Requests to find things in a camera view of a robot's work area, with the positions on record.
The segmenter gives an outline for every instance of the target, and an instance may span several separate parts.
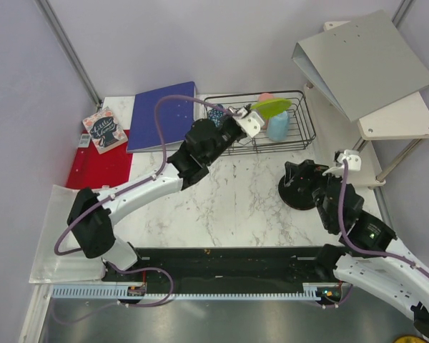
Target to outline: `white wall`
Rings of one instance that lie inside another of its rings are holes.
[[[400,0],[49,0],[101,96],[302,89],[295,43]]]
[[[415,2],[400,32],[429,68],[429,0]],[[429,107],[429,88],[422,95]],[[376,144],[380,163],[385,166],[406,144]],[[396,231],[429,266],[429,140],[388,176],[384,190]]]
[[[94,111],[32,0],[0,0],[0,343],[16,342],[52,184]]]

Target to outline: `gray folder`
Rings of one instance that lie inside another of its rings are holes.
[[[350,121],[429,86],[429,70],[384,11],[299,41],[292,60]]]

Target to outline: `wire basket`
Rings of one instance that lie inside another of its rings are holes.
[[[316,137],[312,119],[308,113],[307,102],[301,91],[270,91],[276,98],[289,99],[292,102],[287,110],[290,116],[290,125],[287,137],[284,141],[275,142],[267,137],[262,130],[248,143],[241,145],[235,142],[224,155],[264,154],[281,151],[304,150]],[[248,104],[257,102],[262,93],[234,94],[224,96],[209,96],[204,100],[212,104],[221,104],[224,108],[234,107],[239,109]],[[209,108],[204,107],[204,118],[208,117]]]

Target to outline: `green plate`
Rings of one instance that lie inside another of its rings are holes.
[[[257,110],[264,119],[270,119],[289,109],[291,103],[289,99],[274,98],[257,102],[251,109]]]

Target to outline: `black round object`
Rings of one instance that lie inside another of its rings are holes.
[[[296,179],[291,182],[291,185],[285,187],[285,177],[282,177],[278,184],[278,193],[286,205],[293,209],[305,211],[315,208],[312,193],[309,189],[305,189],[308,184],[307,179]]]

